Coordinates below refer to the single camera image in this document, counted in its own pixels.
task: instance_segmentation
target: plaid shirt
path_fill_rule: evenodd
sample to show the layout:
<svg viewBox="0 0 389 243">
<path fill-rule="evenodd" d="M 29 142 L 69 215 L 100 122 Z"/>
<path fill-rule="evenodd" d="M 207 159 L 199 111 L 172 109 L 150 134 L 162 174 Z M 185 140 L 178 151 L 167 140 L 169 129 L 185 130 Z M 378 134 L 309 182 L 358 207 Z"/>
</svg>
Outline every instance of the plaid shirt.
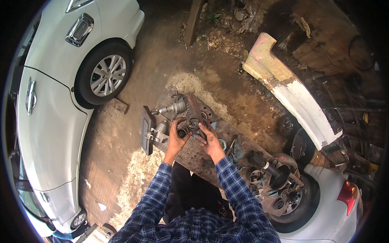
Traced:
<svg viewBox="0 0 389 243">
<path fill-rule="evenodd" d="M 191 208 L 170 224 L 158 224 L 172 183 L 173 167 L 162 163 L 139 204 L 109 243 L 121 242 L 280 242 L 262 205 L 233 163 L 224 157 L 215 167 L 217 178 L 235 211 L 235 222 Z"/>
</svg>

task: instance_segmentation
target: dirty hand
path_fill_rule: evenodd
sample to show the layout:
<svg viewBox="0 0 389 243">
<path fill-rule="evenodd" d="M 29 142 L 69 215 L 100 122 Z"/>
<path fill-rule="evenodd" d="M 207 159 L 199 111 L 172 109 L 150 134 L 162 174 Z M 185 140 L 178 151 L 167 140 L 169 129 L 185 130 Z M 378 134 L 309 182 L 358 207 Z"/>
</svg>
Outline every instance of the dirty hand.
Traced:
<svg viewBox="0 0 389 243">
<path fill-rule="evenodd" d="M 185 117 L 179 117 L 174 120 L 172 123 L 172 128 L 170 129 L 169 134 L 169 147 L 166 153 L 170 153 L 171 155 L 176 156 L 178 152 L 184 147 L 186 141 L 188 141 L 189 137 L 192 135 L 192 132 L 188 133 L 184 138 L 180 138 L 177 133 L 177 125 L 181 122 L 186 121 Z"/>
<path fill-rule="evenodd" d="M 196 142 L 200 144 L 203 150 L 212 158 L 214 164 L 217 164 L 222 158 L 226 156 L 223 149 L 220 146 L 219 141 L 217 140 L 215 129 L 209 125 L 208 128 L 202 124 L 198 123 L 199 128 L 207 136 L 205 141 L 200 135 L 196 135 Z"/>
</svg>

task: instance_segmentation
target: red tail light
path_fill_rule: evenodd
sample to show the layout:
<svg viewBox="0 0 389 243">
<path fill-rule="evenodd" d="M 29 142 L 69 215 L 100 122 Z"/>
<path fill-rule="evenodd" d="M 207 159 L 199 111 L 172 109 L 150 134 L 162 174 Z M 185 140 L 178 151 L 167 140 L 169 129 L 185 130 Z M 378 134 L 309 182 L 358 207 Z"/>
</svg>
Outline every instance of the red tail light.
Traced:
<svg viewBox="0 0 389 243">
<path fill-rule="evenodd" d="M 340 190 L 337 200 L 346 203 L 347 216 L 351 213 L 351 210 L 354 207 L 357 197 L 358 197 L 358 187 L 355 184 L 346 180 L 343 184 L 342 189 Z"/>
</svg>

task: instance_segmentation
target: man's left hand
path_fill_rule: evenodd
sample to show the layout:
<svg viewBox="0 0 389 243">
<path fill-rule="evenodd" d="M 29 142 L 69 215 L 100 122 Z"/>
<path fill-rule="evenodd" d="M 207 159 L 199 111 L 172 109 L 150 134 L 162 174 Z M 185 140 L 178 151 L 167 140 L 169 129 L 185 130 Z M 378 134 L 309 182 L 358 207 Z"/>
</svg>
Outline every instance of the man's left hand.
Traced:
<svg viewBox="0 0 389 243">
<path fill-rule="evenodd" d="M 186 121 L 185 117 L 179 117 L 178 119 L 173 121 L 172 128 L 170 129 L 169 134 L 169 147 L 166 153 L 171 153 L 176 156 L 177 153 L 180 152 L 181 149 L 184 147 L 189 137 L 192 135 L 192 132 L 189 132 L 184 138 L 180 138 L 178 136 L 177 125 L 183 121 Z"/>
</svg>

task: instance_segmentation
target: dirt floor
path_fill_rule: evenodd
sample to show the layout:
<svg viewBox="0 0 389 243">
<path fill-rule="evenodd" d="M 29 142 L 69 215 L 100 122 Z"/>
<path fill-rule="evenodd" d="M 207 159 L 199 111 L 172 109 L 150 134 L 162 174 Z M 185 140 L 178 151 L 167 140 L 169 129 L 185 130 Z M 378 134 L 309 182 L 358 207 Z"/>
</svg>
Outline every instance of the dirt floor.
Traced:
<svg viewBox="0 0 389 243">
<path fill-rule="evenodd" d="M 130 105 L 128 113 L 103 105 L 95 109 L 89 124 L 80 168 L 80 204 L 89 220 L 100 226 L 123 226 L 163 159 L 156 148 L 151 156 L 141 149 L 140 113 L 143 105 L 153 108 L 168 85 L 195 94 L 271 154 L 281 152 L 286 142 L 277 129 L 283 106 L 241 69 L 244 50 L 250 50 L 255 36 L 232 35 L 203 22 L 199 41 L 185 46 L 183 23 L 191 1 L 172 2 L 140 1 L 145 23 L 134 50 L 132 75 L 118 96 Z M 212 40 L 217 44 L 208 50 Z M 99 204 L 107 208 L 102 211 Z"/>
</svg>

